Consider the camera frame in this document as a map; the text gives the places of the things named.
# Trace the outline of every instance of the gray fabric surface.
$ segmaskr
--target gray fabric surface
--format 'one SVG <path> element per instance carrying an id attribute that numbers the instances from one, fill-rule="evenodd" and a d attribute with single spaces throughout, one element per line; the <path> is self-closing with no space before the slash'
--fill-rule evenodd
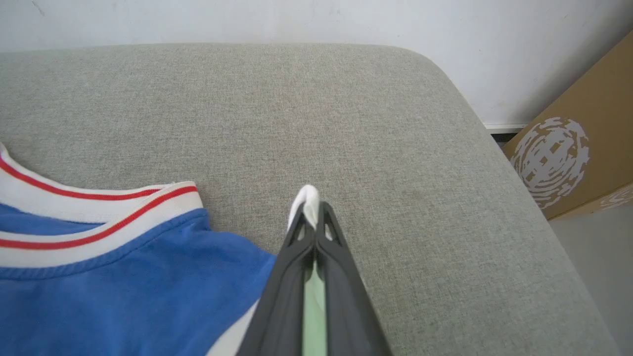
<path id="1" fill-rule="evenodd" d="M 615 355 L 552 230 L 446 76 L 380 46 L 0 54 L 0 139 L 64 184 L 194 180 L 215 229 L 280 248 L 330 202 L 396 355 Z"/>

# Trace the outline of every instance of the cardboard box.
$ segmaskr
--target cardboard box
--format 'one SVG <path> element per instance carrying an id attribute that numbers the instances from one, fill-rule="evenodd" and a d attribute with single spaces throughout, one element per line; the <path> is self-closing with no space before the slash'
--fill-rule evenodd
<path id="1" fill-rule="evenodd" d="M 548 220 L 633 201 L 633 32 L 503 151 Z"/>

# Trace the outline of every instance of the gray floor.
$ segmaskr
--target gray floor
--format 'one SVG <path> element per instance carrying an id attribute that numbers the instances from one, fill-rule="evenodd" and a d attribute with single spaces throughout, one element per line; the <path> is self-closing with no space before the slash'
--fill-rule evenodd
<path id="1" fill-rule="evenodd" d="M 622 355 L 633 355 L 633 204 L 552 221 L 551 227 Z"/>

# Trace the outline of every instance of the printed logo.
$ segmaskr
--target printed logo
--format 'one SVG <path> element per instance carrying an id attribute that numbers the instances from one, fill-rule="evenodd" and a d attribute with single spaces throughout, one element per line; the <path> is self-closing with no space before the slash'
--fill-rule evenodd
<path id="1" fill-rule="evenodd" d="M 602 210 L 611 209 L 624 205 L 631 200 L 633 200 L 633 186 L 627 186 L 603 199 L 600 202 L 600 207 Z"/>
<path id="2" fill-rule="evenodd" d="M 589 161 L 588 141 L 580 124 L 560 117 L 537 124 L 521 138 L 510 163 L 539 208 L 576 188 Z"/>

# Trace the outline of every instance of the red stripe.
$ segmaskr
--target red stripe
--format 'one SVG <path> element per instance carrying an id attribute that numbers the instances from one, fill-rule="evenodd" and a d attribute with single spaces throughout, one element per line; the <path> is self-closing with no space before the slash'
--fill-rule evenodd
<path id="1" fill-rule="evenodd" d="M 167 193 L 165 195 L 159 196 L 158 198 L 150 201 L 144 207 L 135 211 L 132 215 L 119 221 L 114 226 L 108 228 L 107 230 L 101 231 L 98 234 L 88 236 L 86 238 L 72 240 L 72 241 L 52 242 L 52 243 L 13 241 L 13 240 L 0 239 L 0 247 L 22 248 L 25 250 L 60 250 L 62 248 L 71 248 L 71 247 L 86 245 L 88 243 L 93 243 L 95 241 L 99 241 L 100 239 L 103 239 L 106 236 L 109 236 L 113 234 L 114 232 L 122 229 L 123 227 L 125 227 L 132 221 L 138 219 L 141 215 L 145 214 L 146 212 L 160 205 L 164 201 L 174 198 L 176 196 L 183 195 L 185 193 L 194 192 L 194 191 L 197 191 L 196 187 L 189 186 L 189 187 L 178 188 L 172 191 L 171 193 Z"/>
<path id="2" fill-rule="evenodd" d="M 63 196 L 69 196 L 71 198 L 93 199 L 93 200 L 127 200 L 127 199 L 134 199 L 134 198 L 140 198 L 142 196 L 152 195 L 153 193 L 160 190 L 160 189 L 147 189 L 144 191 L 139 191 L 139 192 L 130 193 L 130 194 L 123 194 L 123 195 L 78 193 L 75 191 L 65 191 L 60 188 L 55 188 L 44 182 L 40 182 L 33 177 L 29 177 L 25 174 L 22 174 L 18 172 L 15 168 L 8 165 L 1 157 L 0 157 L 0 168 L 3 171 L 12 175 L 13 177 L 16 177 L 17 179 L 23 182 L 29 183 L 32 186 L 38 187 L 50 193 L 63 195 Z"/>

